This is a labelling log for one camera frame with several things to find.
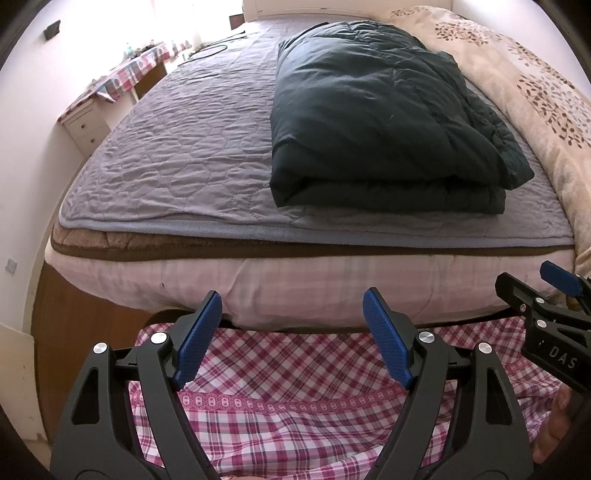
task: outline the dark green comforter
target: dark green comforter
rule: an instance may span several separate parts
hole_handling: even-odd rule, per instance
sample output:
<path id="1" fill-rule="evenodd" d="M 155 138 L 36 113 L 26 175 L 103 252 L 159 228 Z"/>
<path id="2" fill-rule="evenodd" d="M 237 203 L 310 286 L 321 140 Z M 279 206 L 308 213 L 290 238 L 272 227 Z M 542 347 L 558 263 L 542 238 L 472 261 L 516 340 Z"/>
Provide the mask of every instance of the dark green comforter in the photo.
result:
<path id="1" fill-rule="evenodd" d="M 280 44 L 271 129 L 277 206 L 502 213 L 534 176 L 451 55 L 372 21 Z"/>

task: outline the plaid fabric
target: plaid fabric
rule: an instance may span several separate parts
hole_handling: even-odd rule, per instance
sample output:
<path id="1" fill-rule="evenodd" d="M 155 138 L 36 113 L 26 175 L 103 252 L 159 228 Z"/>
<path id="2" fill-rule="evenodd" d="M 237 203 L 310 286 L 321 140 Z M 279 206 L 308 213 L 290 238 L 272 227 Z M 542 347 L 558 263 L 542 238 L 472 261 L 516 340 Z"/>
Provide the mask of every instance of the plaid fabric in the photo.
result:
<path id="1" fill-rule="evenodd" d="M 179 51 L 187 50 L 191 45 L 188 41 L 177 45 L 175 42 L 162 42 L 146 50 L 134 59 L 125 60 L 107 75 L 95 80 L 59 117 L 62 121 L 69 113 L 88 99 L 97 96 L 107 102 L 115 103 L 125 92 L 131 90 L 158 63 L 178 55 Z"/>
<path id="2" fill-rule="evenodd" d="M 138 343 L 168 325 L 140 332 Z M 530 439 L 560 383 L 519 354 L 522 318 L 434 329 L 452 345 L 494 346 L 519 398 Z M 424 458 L 442 451 L 453 408 L 448 382 Z M 141 390 L 129 386 L 145 457 L 162 465 Z M 371 334 L 296 335 L 218 329 L 197 378 L 179 392 L 215 469 L 293 480 L 361 479 L 396 422 L 406 392 L 392 380 Z"/>

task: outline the human hand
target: human hand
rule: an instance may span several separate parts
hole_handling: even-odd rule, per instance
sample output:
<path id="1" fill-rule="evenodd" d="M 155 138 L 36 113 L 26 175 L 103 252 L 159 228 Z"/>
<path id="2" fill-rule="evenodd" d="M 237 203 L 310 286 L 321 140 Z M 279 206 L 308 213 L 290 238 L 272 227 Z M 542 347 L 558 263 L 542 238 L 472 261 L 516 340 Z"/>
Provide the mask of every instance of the human hand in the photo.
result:
<path id="1" fill-rule="evenodd" d="M 535 463 L 543 463 L 558 446 L 570 428 L 567 413 L 573 391 L 562 385 L 552 401 L 550 416 L 544 420 L 540 433 L 532 442 L 532 457 Z"/>

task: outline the white bed sheet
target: white bed sheet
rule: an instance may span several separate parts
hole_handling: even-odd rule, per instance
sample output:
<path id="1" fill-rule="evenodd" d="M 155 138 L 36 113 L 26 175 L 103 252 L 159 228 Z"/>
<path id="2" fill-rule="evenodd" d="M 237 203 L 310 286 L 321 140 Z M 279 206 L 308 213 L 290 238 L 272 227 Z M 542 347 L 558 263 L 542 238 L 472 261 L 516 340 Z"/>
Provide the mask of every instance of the white bed sheet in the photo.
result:
<path id="1" fill-rule="evenodd" d="M 185 259 L 110 262 L 59 254 L 47 244 L 47 263 L 92 295 L 157 312 L 195 309 L 209 290 L 242 328 L 363 326 L 363 292 L 377 287 L 392 310 L 420 325 L 481 316 L 506 308 L 496 276 L 511 273 L 545 296 L 544 260 L 572 271 L 574 251 L 531 257 L 381 255 L 315 258 Z"/>

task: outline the gray quilted mattress pad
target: gray quilted mattress pad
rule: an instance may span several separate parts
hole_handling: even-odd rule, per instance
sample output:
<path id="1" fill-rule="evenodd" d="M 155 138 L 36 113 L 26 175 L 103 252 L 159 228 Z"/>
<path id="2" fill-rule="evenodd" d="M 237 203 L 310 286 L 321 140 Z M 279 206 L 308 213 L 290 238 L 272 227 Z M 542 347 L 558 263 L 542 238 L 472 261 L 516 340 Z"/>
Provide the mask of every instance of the gray quilted mattress pad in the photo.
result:
<path id="1" fill-rule="evenodd" d="M 311 244 L 410 248 L 573 245 L 542 166 L 508 123 L 535 177 L 507 192 L 503 215 L 417 215 L 297 206 L 269 189 L 277 44 L 331 15 L 285 15 L 244 25 L 246 38 L 179 66 L 143 97 L 74 180 L 65 228 Z M 474 85 L 469 87 L 492 105 Z"/>

